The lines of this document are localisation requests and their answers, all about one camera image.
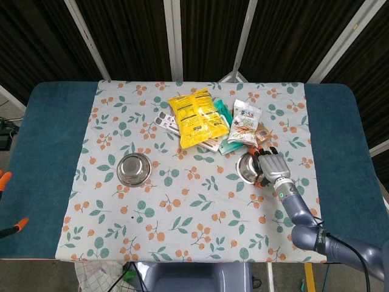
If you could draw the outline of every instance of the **dark curtain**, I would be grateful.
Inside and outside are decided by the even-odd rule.
[[[344,83],[353,90],[370,148],[389,139],[388,1],[323,82]]]
[[[101,75],[63,1],[0,1],[0,84],[23,104],[40,82]]]
[[[233,68],[248,0],[181,0],[185,81],[218,81]]]
[[[78,0],[112,79],[171,80],[163,0]]]
[[[389,190],[389,150],[376,155],[372,160],[379,180]]]
[[[260,0],[239,71],[250,82],[307,82],[363,0]]]

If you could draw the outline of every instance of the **packaged food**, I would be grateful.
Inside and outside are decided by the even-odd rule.
[[[226,119],[226,121],[228,122],[229,126],[231,126],[231,123],[232,123],[232,120],[233,120],[233,117],[231,115],[231,112],[229,111],[229,109],[226,107],[225,104],[223,104],[223,101],[222,100],[218,100],[217,102],[215,102],[215,107],[216,109],[218,110],[218,113],[224,117]],[[239,148],[241,148],[243,146],[242,143],[239,143],[239,142],[231,142],[231,143],[228,143],[228,135],[226,135],[224,138],[223,138],[223,141],[221,142],[221,145],[219,147],[219,152],[220,154],[222,155],[226,155],[232,151],[235,151]]]
[[[263,125],[263,123],[258,123],[258,126],[255,131],[256,142],[258,145],[261,145],[263,142],[266,142],[272,137],[270,131]]]
[[[241,100],[235,100],[228,142],[240,142],[257,147],[255,131],[260,119],[261,110],[259,108]]]
[[[229,132],[213,105],[208,88],[169,100],[180,130],[181,148],[189,148]]]
[[[165,114],[163,111],[160,111],[158,116],[154,119],[156,125],[168,130],[169,132],[174,133],[178,138],[180,138],[180,131],[178,130],[178,125],[176,119],[169,114]],[[211,150],[212,152],[217,152],[219,150],[220,144],[223,137],[216,137],[208,139],[204,142],[198,143],[198,145],[204,147],[205,149]]]

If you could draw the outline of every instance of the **white pole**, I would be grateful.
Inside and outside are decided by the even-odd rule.
[[[184,79],[184,69],[182,66],[180,0],[164,0],[164,8],[171,79],[172,81],[182,81]]]
[[[241,38],[239,40],[238,50],[236,50],[235,61],[233,62],[233,69],[232,72],[230,73],[230,75],[232,76],[232,80],[236,79],[239,67],[241,66],[244,49],[246,48],[246,43],[249,37],[251,23],[253,22],[257,3],[258,0],[250,0],[249,5],[247,6],[246,18],[244,19],[244,24],[241,32]]]
[[[10,102],[14,103],[16,107],[22,112],[26,111],[26,106],[23,105],[15,96],[13,96],[8,90],[0,85],[0,96],[4,96]]]
[[[308,83],[320,83],[323,81],[385,2],[386,0],[367,0],[360,6],[322,62],[317,66]]]
[[[269,292],[274,292],[273,266],[272,263],[266,263],[267,268],[267,284]]]
[[[373,157],[387,150],[389,150],[389,140],[386,140],[383,143],[373,147],[372,149],[369,149],[369,152],[370,156]]]
[[[92,55],[93,60],[96,63],[96,66],[98,67],[98,70],[100,71],[101,75],[103,76],[103,78],[105,80],[110,80],[111,77],[108,74],[108,70],[104,65],[102,56],[98,52],[96,44],[93,40],[93,37],[92,37],[88,27],[86,26],[83,15],[81,14],[80,9],[77,6],[77,3],[75,2],[75,0],[64,0],[64,2],[67,6],[67,9],[69,9],[69,12],[71,13],[71,15],[73,17],[73,20],[74,20],[76,26],[78,27],[78,30],[80,31],[81,36],[83,37],[84,42],[85,42],[86,46],[88,47],[88,49]]]

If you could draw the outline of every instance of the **small snack packet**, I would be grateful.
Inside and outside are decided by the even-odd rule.
[[[258,126],[255,131],[256,142],[258,145],[266,142],[272,137],[272,134],[269,130],[263,125],[263,123],[258,123]]]
[[[240,142],[257,147],[255,131],[260,119],[261,110],[259,108],[241,100],[235,100],[228,143]]]
[[[231,127],[233,117],[232,117],[232,114],[229,111],[229,109],[226,107],[226,105],[223,104],[223,101],[218,100],[217,102],[215,102],[215,107],[218,110],[218,113],[221,115],[221,117],[225,117],[225,119],[228,123],[228,126]],[[221,145],[219,147],[219,152],[222,155],[226,155],[226,154],[228,154],[232,151],[235,151],[243,146],[242,143],[238,143],[238,142],[228,143],[228,141],[227,141],[228,137],[229,137],[228,134],[223,136],[223,141],[221,142]]]

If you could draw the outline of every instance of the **metal bowl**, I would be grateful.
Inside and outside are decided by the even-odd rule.
[[[238,171],[239,177],[246,184],[255,184],[260,182],[264,175],[262,172],[257,173],[254,169],[253,158],[250,153],[243,154],[236,165],[236,170]]]
[[[141,153],[126,155],[117,164],[116,174],[125,186],[139,187],[151,174],[150,159]]]

